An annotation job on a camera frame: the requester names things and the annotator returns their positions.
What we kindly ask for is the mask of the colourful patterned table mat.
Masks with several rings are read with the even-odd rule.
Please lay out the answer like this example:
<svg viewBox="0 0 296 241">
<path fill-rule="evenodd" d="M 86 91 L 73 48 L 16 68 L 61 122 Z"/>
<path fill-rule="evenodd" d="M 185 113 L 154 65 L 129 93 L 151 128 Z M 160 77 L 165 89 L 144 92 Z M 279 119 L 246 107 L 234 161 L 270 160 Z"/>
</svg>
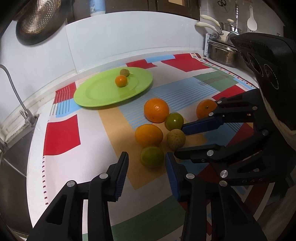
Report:
<svg viewBox="0 0 296 241">
<path fill-rule="evenodd" d="M 121 197 L 109 204 L 115 240 L 180 240 L 185 211 L 171 193 L 160 154 L 170 150 L 168 113 L 183 122 L 195 121 L 196 107 L 254 89 L 235 73 L 198 54 L 174 54 L 124 63 L 139 68 L 128 88 L 142 80 L 144 92 L 104 108 L 83 108 L 76 103 L 81 80 L 59 89 L 47 122 L 42 179 L 46 204 L 70 180 L 91 181 L 115 163 L 122 152 L 129 166 Z"/>
</svg>

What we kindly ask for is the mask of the green fruit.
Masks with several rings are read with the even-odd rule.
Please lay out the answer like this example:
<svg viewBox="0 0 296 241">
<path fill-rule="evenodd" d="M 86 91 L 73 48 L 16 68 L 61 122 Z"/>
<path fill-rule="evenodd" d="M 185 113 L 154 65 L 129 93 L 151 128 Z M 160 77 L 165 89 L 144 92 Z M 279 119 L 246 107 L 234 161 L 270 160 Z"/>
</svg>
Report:
<svg viewBox="0 0 296 241">
<path fill-rule="evenodd" d="M 170 113 L 165 121 L 165 126 L 168 131 L 172 131 L 174 129 L 181 129 L 184 124 L 184 118 L 179 113 Z"/>
<path fill-rule="evenodd" d="M 158 168 L 164 160 L 165 154 L 157 146 L 145 147 L 140 153 L 140 162 L 147 168 Z"/>
</svg>

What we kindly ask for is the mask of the white rice spoon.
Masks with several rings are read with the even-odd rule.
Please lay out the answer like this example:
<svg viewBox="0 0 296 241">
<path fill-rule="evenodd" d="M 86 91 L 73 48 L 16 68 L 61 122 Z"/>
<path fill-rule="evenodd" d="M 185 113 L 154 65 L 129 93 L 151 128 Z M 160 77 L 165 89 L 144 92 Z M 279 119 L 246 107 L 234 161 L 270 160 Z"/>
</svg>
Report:
<svg viewBox="0 0 296 241">
<path fill-rule="evenodd" d="M 254 19 L 254 12 L 253 12 L 253 7 L 252 5 L 249 6 L 249 13 L 250 13 L 250 17 L 247 20 L 247 27 L 249 30 L 251 30 L 252 32 L 257 30 L 257 22 Z"/>
</svg>

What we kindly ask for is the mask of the black scissors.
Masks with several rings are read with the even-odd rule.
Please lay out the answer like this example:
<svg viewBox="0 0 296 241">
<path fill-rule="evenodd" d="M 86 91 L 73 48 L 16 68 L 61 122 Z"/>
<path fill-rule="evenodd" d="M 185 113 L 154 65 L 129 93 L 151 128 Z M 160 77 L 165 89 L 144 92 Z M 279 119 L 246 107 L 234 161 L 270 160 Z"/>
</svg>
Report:
<svg viewBox="0 0 296 241">
<path fill-rule="evenodd" d="M 226 0 L 218 0 L 217 4 L 225 9 L 225 12 L 228 13 L 229 12 L 229 8 L 227 6 L 227 1 Z"/>
</svg>

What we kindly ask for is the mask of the small brownish fruit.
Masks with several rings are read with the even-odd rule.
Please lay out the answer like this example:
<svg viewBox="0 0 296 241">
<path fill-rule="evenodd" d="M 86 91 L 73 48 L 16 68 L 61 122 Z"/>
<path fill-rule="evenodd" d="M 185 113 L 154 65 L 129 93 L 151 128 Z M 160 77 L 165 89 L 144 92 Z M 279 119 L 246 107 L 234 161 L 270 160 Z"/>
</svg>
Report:
<svg viewBox="0 0 296 241">
<path fill-rule="evenodd" d="M 119 73 L 120 75 L 123 75 L 125 77 L 128 77 L 130 75 L 130 71 L 128 69 L 121 69 Z"/>
</svg>

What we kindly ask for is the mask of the yellow speckled fruit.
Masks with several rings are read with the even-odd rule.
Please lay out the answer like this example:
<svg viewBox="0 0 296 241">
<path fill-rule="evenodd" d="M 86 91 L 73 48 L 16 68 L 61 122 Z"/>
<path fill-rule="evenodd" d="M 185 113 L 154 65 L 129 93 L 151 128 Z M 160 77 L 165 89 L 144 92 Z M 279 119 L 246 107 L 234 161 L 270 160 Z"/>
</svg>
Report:
<svg viewBox="0 0 296 241">
<path fill-rule="evenodd" d="M 167 143 L 171 150 L 182 148 L 185 142 L 186 136 L 179 129 L 173 129 L 167 134 Z"/>
</svg>

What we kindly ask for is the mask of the dark wooden cabinet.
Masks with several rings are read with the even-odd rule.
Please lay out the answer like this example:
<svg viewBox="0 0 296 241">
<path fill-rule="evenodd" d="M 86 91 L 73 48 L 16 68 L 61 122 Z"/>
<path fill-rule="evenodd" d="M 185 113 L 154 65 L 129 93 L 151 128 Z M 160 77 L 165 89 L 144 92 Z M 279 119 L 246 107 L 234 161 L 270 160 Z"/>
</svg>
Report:
<svg viewBox="0 0 296 241">
<path fill-rule="evenodd" d="M 118 11 L 158 11 L 200 20 L 200 1 L 107 0 L 107 13 Z M 68 23 L 90 17 L 89 1 L 74 1 Z"/>
</svg>

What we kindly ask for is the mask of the green plate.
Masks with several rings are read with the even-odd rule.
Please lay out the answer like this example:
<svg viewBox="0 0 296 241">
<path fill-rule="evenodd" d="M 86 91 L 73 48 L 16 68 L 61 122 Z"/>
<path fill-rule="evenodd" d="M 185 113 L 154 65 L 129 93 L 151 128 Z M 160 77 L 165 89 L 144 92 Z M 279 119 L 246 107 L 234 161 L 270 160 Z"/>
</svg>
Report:
<svg viewBox="0 0 296 241">
<path fill-rule="evenodd" d="M 118 87 L 115 79 L 122 69 L 122 67 L 109 69 L 82 82 L 74 93 L 76 104 L 86 108 L 107 106 L 130 99 L 151 86 L 152 73 L 143 68 L 126 67 L 129 71 L 127 84 Z"/>
</svg>

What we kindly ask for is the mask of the blue soap bottle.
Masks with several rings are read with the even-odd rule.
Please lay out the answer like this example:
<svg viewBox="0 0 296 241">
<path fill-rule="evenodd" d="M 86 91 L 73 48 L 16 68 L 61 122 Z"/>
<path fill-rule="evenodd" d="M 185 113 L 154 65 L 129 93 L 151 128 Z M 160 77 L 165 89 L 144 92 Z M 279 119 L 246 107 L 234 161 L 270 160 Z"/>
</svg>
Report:
<svg viewBox="0 0 296 241">
<path fill-rule="evenodd" d="M 105 0 L 90 0 L 89 1 L 90 16 L 105 14 Z"/>
</svg>

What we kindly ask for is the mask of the large orange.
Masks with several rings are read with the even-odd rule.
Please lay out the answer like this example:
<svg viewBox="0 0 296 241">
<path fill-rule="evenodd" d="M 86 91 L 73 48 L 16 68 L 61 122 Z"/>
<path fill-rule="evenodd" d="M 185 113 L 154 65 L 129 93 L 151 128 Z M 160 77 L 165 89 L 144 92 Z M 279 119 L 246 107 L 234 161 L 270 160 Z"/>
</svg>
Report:
<svg viewBox="0 0 296 241">
<path fill-rule="evenodd" d="M 168 104 L 160 98 L 149 99 L 144 104 L 144 116 L 152 123 L 163 123 L 169 113 Z"/>
<path fill-rule="evenodd" d="M 158 146 L 163 140 L 163 132 L 152 124 L 139 126 L 135 131 L 135 140 L 142 146 Z"/>
</svg>

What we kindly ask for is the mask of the thin gooseneck faucet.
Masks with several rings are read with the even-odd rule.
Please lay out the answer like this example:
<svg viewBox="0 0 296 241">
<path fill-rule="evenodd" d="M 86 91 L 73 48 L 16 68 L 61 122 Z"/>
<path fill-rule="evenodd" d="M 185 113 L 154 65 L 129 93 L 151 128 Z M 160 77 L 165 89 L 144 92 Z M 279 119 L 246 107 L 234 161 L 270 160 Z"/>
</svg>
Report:
<svg viewBox="0 0 296 241">
<path fill-rule="evenodd" d="M 24 105 L 22 99 L 20 98 L 20 96 L 19 96 L 19 94 L 18 94 L 18 92 L 17 92 L 17 90 L 15 88 L 15 85 L 13 83 L 13 80 L 11 78 L 11 75 L 10 75 L 8 69 L 6 68 L 6 66 L 4 66 L 3 64 L 1 64 L 0 65 L 0 68 L 3 69 L 3 71 L 6 73 L 6 75 L 8 77 L 8 80 L 10 82 L 10 85 L 12 87 L 12 90 L 13 90 L 13 92 L 14 92 L 14 94 L 15 94 L 15 96 L 16 96 L 19 104 L 20 104 L 20 106 L 23 109 L 23 110 L 20 111 L 20 113 L 21 113 L 21 116 L 25 120 L 25 124 L 26 125 L 30 125 L 30 126 L 35 126 L 39 116 L 38 115 L 33 115 L 31 113 L 31 111 L 28 108 L 26 108 L 26 106 Z"/>
</svg>

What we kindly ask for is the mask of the hanging colander pan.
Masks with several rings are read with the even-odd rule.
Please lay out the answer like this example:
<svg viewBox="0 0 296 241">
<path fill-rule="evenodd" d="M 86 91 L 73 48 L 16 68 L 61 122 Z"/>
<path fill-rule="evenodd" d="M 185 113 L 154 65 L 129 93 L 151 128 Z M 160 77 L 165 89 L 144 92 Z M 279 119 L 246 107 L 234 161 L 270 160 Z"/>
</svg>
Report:
<svg viewBox="0 0 296 241">
<path fill-rule="evenodd" d="M 35 45 L 51 37 L 66 21 L 73 1 L 33 1 L 16 24 L 16 37 L 25 45 Z"/>
</svg>

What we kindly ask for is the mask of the stainless steel sink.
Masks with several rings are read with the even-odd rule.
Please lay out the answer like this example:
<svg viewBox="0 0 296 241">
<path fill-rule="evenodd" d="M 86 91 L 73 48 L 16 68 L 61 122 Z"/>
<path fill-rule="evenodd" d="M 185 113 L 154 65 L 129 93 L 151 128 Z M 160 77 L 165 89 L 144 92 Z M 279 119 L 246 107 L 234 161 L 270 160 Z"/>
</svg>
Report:
<svg viewBox="0 0 296 241">
<path fill-rule="evenodd" d="M 1 154 L 1 217 L 15 232 L 28 235 L 32 230 L 27 200 L 27 166 L 34 130 L 12 140 Z"/>
</svg>

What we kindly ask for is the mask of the small orange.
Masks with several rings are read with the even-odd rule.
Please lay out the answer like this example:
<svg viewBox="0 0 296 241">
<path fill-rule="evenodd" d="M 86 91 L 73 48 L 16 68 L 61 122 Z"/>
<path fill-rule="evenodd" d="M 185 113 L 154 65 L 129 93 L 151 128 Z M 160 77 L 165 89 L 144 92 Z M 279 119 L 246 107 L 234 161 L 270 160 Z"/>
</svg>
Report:
<svg viewBox="0 0 296 241">
<path fill-rule="evenodd" d="M 115 78 L 115 83 L 117 87 L 125 87 L 128 83 L 127 77 L 124 75 L 118 75 Z"/>
</svg>

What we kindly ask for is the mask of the steel pot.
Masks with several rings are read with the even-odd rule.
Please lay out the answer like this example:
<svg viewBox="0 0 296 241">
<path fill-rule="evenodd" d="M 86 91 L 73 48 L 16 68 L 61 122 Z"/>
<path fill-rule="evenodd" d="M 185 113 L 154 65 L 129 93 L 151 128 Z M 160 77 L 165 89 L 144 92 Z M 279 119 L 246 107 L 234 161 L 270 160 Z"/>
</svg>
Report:
<svg viewBox="0 0 296 241">
<path fill-rule="evenodd" d="M 209 28 L 215 32 L 215 34 L 206 34 L 204 56 L 228 67 L 236 67 L 240 54 L 230 38 L 239 35 L 239 31 L 233 25 L 230 25 L 229 30 L 224 30 L 221 26 L 217 30 L 214 26 L 205 23 L 204 28 Z"/>
</svg>

